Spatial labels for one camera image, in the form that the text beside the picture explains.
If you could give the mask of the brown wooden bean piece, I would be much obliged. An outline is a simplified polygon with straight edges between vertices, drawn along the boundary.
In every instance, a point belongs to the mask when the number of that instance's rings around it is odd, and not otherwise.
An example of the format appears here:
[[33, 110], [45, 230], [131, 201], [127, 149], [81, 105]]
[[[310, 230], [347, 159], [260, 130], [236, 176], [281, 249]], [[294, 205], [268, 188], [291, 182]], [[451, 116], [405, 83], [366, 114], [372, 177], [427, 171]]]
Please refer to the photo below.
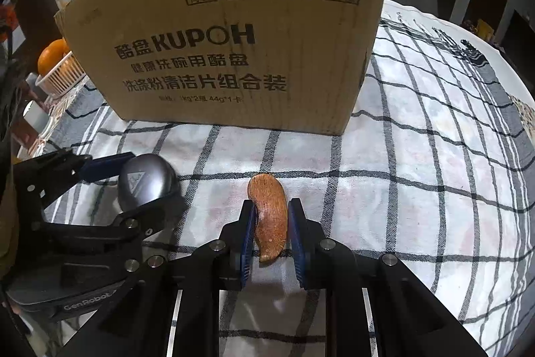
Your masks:
[[260, 173], [248, 182], [247, 194], [257, 212], [259, 262], [272, 263], [287, 244], [288, 204], [284, 188], [271, 174]]

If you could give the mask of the dark grey earbud case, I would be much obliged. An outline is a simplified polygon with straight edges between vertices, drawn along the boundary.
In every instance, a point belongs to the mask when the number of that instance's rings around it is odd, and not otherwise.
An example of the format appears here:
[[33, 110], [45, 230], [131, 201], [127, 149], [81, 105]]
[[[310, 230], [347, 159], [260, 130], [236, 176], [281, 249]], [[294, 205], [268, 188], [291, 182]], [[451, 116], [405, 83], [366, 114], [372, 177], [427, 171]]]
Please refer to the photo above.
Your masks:
[[156, 154], [142, 154], [127, 161], [118, 177], [118, 201], [123, 212], [174, 191], [181, 193], [177, 173], [167, 160]]

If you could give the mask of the white fruit basket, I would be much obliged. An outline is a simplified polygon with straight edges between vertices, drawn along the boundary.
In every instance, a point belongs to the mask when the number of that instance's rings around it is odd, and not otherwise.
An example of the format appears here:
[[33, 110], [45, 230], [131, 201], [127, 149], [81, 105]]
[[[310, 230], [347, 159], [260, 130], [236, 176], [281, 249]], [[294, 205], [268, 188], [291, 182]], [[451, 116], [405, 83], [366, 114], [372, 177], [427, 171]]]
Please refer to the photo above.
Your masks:
[[73, 52], [63, 57], [45, 76], [39, 75], [35, 85], [53, 99], [59, 99], [71, 91], [86, 73]]

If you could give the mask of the orange fruit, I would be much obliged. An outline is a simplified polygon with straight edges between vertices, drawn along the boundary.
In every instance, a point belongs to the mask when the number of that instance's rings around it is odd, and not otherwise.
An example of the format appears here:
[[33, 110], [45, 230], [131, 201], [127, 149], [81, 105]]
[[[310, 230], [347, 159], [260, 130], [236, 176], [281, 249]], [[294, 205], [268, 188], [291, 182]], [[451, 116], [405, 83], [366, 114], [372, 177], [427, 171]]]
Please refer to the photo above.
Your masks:
[[46, 76], [57, 63], [64, 58], [70, 48], [64, 38], [52, 41], [44, 48], [37, 61], [37, 70], [41, 76]]

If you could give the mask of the grey plaid tablecloth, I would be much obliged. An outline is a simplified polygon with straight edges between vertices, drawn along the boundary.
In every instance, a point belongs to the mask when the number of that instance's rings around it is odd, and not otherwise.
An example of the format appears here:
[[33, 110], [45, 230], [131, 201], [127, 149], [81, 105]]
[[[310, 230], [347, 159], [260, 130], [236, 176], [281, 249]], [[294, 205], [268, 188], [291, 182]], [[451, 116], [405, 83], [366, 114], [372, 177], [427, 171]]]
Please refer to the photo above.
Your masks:
[[514, 69], [483, 41], [388, 14], [340, 136], [125, 121], [85, 85], [47, 143], [96, 158], [153, 152], [188, 203], [148, 247], [183, 256], [238, 217], [267, 172], [329, 237], [364, 256], [397, 254], [490, 356], [534, 318], [534, 147]]

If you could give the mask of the brown cardboard box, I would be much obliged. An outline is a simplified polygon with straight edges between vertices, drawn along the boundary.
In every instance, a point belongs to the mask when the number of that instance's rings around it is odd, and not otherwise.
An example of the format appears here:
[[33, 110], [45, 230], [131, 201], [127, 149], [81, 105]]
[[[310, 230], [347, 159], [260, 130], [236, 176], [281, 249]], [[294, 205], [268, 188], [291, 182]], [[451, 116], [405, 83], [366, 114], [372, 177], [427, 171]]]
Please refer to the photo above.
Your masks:
[[55, 22], [125, 120], [341, 134], [384, 0], [71, 0]]

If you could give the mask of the patterned table runner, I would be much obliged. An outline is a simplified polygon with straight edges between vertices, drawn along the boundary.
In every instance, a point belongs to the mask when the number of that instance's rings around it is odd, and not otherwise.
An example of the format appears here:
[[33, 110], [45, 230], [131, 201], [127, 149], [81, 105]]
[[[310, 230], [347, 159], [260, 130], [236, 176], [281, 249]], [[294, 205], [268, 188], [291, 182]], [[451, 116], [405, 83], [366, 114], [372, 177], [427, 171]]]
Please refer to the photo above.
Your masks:
[[510, 96], [510, 99], [512, 100], [514, 106], [517, 108], [519, 112], [521, 125], [523, 126], [527, 134], [530, 137], [533, 137], [535, 133], [535, 110], [534, 108], [530, 107], [530, 105], [519, 100], [513, 95]]

